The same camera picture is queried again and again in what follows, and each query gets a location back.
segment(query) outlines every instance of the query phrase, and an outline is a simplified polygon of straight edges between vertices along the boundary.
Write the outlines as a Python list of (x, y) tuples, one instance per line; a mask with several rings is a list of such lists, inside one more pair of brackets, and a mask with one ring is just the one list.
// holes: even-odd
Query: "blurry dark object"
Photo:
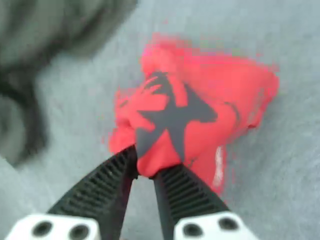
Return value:
[(10, 163), (46, 145), (35, 92), (39, 70), (61, 50), (96, 53), (136, 0), (0, 0), (0, 155)]

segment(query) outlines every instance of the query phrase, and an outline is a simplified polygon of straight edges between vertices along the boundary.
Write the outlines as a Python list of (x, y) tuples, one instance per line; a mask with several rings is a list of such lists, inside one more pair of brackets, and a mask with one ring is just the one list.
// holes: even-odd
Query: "gray carpet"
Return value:
[[(17, 169), (0, 160), (0, 239), (110, 156), (101, 139), (114, 126), (114, 93), (142, 80), (139, 56), (153, 32), (236, 54), (259, 52), (279, 65), (280, 92), (261, 128), (229, 146), (235, 180), (224, 199), (262, 240), (317, 239), (319, 7), (317, 0), (141, 0), (94, 58), (59, 55), (39, 76), (49, 148)], [(152, 182), (134, 184), (122, 232), (129, 240), (162, 239)]]

